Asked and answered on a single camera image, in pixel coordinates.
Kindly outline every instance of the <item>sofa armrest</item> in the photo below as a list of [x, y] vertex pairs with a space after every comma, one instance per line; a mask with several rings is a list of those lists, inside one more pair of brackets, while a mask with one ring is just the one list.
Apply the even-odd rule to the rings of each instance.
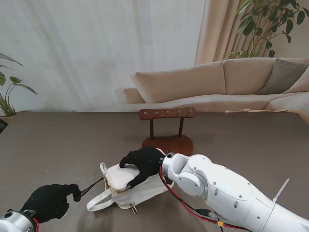
[[287, 109], [298, 113], [309, 124], [309, 92], [272, 100], [265, 110], [273, 109]]
[[146, 103], [137, 88], [126, 88], [124, 92], [127, 104]]

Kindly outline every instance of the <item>black gloved hand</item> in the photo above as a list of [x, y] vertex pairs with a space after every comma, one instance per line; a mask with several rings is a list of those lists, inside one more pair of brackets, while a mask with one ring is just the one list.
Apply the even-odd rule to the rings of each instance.
[[45, 185], [35, 190], [21, 210], [34, 210], [35, 218], [39, 223], [47, 222], [54, 218], [62, 218], [69, 208], [67, 196], [73, 194], [74, 201], [79, 202], [81, 191], [78, 185]]
[[128, 186], [134, 188], [151, 175], [159, 173], [159, 168], [164, 157], [162, 152], [153, 146], [146, 146], [140, 150], [129, 152], [129, 154], [120, 161], [120, 168], [124, 168], [126, 164], [134, 164], [139, 169], [140, 173], [128, 183]]

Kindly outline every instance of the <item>wooden bag holder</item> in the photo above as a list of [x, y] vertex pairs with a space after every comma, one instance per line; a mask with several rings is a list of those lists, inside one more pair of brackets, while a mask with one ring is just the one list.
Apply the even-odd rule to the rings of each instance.
[[[154, 146], [166, 152], [181, 153], [190, 156], [193, 151], [193, 143], [187, 136], [182, 135], [184, 118], [192, 118], [197, 115], [194, 107], [178, 109], [149, 110], [141, 109], [139, 117], [141, 120], [150, 120], [150, 137], [144, 140], [142, 147]], [[178, 135], [154, 137], [154, 119], [180, 117]]]

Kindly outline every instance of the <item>white wall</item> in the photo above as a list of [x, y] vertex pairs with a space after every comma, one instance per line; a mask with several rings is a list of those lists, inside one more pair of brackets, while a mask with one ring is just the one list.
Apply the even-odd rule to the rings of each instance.
[[[300, 7], [305, 7], [309, 10], [309, 0], [297, 0]], [[291, 43], [285, 35], [279, 35], [272, 41], [272, 50], [276, 52], [275, 57], [278, 58], [309, 58], [309, 17], [305, 17], [304, 22], [299, 26], [294, 21], [294, 28], [289, 34], [292, 38]], [[283, 28], [278, 28], [278, 32], [285, 31]]]
[[[38, 95], [15, 88], [16, 110], [119, 104], [135, 72], [194, 64], [204, 0], [2, 0], [0, 59]], [[9, 81], [0, 93], [5, 93]]]

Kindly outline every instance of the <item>gray cushion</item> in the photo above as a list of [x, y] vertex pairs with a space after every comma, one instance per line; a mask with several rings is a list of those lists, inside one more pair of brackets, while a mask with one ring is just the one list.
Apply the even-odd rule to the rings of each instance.
[[309, 64], [276, 59], [265, 86], [256, 94], [277, 94], [287, 91], [306, 71]]

